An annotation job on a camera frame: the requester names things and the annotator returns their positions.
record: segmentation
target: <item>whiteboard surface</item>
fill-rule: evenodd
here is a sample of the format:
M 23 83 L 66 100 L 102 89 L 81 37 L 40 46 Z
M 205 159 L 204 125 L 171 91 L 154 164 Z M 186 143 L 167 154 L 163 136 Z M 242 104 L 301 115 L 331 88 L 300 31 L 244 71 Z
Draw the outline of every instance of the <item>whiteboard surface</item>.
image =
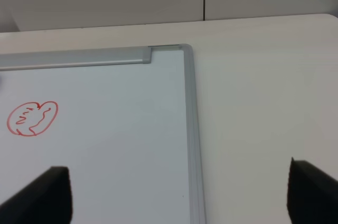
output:
M 0 73 L 0 202 L 68 166 L 72 223 L 190 223 L 183 51 L 151 64 Z M 12 134 L 19 105 L 55 101 L 38 136 Z

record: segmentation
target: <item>white tabletop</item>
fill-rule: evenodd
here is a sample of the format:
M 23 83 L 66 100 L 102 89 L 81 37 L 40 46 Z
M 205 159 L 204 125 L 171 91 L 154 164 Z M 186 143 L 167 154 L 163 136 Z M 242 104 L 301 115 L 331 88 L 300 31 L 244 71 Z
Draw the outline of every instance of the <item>white tabletop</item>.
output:
M 0 34 L 0 53 L 188 43 L 208 224 L 290 223 L 290 159 L 338 178 L 338 20 L 330 15 Z

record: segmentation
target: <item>red doodle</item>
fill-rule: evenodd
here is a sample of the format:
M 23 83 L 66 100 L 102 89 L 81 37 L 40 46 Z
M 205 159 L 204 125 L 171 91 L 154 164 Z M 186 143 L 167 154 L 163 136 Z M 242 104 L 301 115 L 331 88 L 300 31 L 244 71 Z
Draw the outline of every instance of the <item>red doodle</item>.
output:
M 31 137 L 43 133 L 58 114 L 59 106 L 55 101 L 26 102 L 14 109 L 8 119 L 7 127 L 15 135 Z

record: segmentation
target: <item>whiteboard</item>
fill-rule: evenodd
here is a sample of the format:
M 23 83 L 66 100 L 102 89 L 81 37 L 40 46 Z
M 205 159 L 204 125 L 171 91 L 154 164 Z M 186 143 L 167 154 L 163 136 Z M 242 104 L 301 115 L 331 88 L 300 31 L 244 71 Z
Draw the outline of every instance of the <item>whiteboard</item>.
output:
M 67 166 L 74 224 L 204 223 L 192 68 L 153 49 L 149 64 L 0 72 L 0 202 Z

